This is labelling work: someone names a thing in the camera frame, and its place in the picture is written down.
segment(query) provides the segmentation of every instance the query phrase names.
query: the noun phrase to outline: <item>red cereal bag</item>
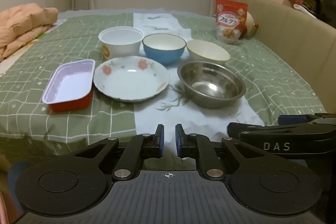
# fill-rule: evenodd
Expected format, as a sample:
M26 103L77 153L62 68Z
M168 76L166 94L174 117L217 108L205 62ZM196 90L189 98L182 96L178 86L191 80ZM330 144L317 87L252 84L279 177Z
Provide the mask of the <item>red cereal bag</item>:
M238 41L244 30L248 5L231 0L216 0L216 37L228 44Z

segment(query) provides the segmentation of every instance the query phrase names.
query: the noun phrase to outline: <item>metal bowl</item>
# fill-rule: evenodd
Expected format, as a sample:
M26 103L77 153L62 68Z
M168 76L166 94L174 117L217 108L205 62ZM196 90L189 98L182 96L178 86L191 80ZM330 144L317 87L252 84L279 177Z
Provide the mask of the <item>metal bowl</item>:
M203 108L218 109L244 96L243 80L229 69L214 63L193 61L177 70L186 96Z

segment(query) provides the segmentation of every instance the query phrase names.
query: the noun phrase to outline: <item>sofa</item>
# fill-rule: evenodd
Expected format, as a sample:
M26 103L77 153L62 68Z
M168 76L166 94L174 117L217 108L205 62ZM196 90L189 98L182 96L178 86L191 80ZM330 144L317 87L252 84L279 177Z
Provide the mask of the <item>sofa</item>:
M234 0L249 5L259 24L256 38L289 64L336 113L336 29L271 0Z

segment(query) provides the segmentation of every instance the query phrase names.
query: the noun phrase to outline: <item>floral plate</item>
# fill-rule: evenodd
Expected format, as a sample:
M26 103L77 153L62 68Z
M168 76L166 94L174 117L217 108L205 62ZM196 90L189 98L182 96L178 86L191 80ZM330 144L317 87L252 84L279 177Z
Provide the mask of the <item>floral plate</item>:
M118 57L96 68L93 83L97 89L123 102L141 102L163 91L169 73L160 63L138 56Z

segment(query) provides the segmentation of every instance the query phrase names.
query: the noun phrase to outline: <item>red plastic container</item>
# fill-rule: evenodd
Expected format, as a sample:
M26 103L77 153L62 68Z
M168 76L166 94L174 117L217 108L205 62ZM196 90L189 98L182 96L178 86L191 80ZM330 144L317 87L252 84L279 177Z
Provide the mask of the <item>red plastic container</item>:
M49 81L42 101L53 112L83 109L92 98L92 80L95 61L80 60L60 65Z

